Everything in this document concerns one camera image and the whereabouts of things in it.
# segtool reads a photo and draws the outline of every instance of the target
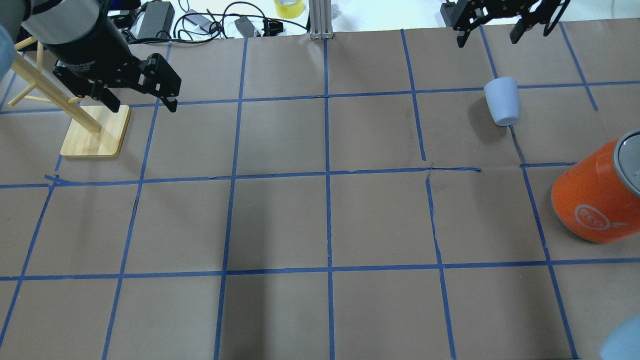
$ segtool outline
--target can lid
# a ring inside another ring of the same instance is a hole
[[[640,196],[640,129],[620,138],[613,161],[622,182]]]

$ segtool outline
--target wooden base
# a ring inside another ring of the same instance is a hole
[[[60,154],[76,158],[116,156],[122,146],[131,109],[126,105],[120,105],[120,111],[112,113],[106,106],[81,107],[102,125],[102,130],[99,133],[91,133],[72,119]]]

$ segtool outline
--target white floor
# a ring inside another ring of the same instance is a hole
[[[183,11],[178,0],[170,0],[175,7],[175,18],[178,19]],[[249,0],[257,5],[268,17],[278,17],[273,0]],[[308,0],[305,3],[305,11],[297,18],[292,19],[302,25],[307,23]],[[333,0],[337,5],[339,16],[333,20],[334,31],[376,31],[392,29],[413,28],[442,28],[445,26],[440,16],[440,5],[444,0],[400,0],[400,1],[371,1],[371,0]],[[187,0],[181,0],[186,7]],[[212,13],[222,13],[231,1],[189,0],[192,9],[205,12],[209,9]],[[258,11],[245,4],[236,4],[229,12],[257,15]],[[565,12],[563,21],[595,20],[595,19],[624,19],[640,17],[639,0],[573,0]],[[235,29],[232,18],[225,21],[225,29],[230,37],[240,37]],[[515,23],[516,18],[498,19],[491,24]],[[256,25],[261,25],[259,19],[253,20]],[[188,25],[187,30],[195,29]],[[286,35],[304,33],[304,30],[294,25],[285,24]]]

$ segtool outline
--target logo on can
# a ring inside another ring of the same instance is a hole
[[[575,208],[575,219],[580,225],[591,230],[606,230],[611,227],[611,222],[600,210],[586,204]]]

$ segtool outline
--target black plug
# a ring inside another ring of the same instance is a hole
[[[264,30],[264,37],[274,37],[284,31],[284,23],[282,21],[263,19],[262,23],[264,24],[264,29],[262,29]]]

